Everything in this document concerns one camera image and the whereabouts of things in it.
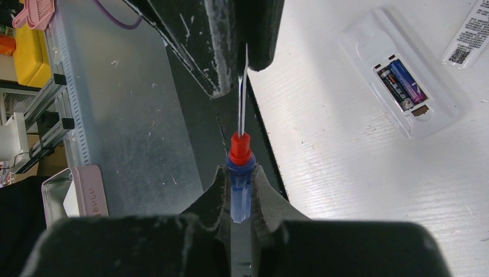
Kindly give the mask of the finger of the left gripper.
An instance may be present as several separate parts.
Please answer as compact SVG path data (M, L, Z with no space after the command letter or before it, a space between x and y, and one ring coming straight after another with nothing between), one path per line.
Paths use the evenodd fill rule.
M238 67L245 55L248 68L259 72L271 65L276 51L284 0L235 1Z
M237 89L234 1L126 1L171 47L211 98Z

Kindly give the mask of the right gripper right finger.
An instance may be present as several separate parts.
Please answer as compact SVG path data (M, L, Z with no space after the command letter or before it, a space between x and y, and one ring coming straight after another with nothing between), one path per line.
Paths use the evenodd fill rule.
M310 220L291 205L269 180L261 165L251 175L251 275L272 276L279 254L274 233L285 220Z

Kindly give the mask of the blue red screwdriver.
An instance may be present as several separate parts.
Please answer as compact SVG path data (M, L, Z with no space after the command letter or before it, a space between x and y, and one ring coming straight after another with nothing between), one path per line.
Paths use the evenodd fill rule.
M231 137L226 161L231 181L230 215L235 223L242 223L250 217L251 173L256 163L250 148L250 136L245 132L248 67L249 49L248 44L244 43L238 55L238 129Z

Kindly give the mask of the white remote control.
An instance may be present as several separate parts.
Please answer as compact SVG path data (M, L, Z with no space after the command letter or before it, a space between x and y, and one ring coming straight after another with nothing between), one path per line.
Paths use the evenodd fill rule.
M459 117L447 86L385 10L366 13L338 42L405 138L425 138Z

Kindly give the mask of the white battery cover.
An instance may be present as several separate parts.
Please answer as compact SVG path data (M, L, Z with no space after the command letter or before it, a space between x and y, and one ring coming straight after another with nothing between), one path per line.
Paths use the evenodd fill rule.
M488 0L479 0L441 56L441 62L470 68L488 45Z

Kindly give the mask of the black battery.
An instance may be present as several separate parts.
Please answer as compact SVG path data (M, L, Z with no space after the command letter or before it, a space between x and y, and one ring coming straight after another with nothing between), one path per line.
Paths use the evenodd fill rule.
M407 111L414 107L415 104L413 100L410 98L396 75L388 67L381 69L378 72L378 75L388 88L389 92L393 95L402 111Z

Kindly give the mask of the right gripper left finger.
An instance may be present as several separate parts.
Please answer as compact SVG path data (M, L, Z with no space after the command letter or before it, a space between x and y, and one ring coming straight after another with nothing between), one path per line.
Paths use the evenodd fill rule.
M219 165L210 187L179 216L191 217L199 225L198 235L210 239L210 246L202 258L210 258L204 265L217 270L217 276L231 275L231 216L230 174Z

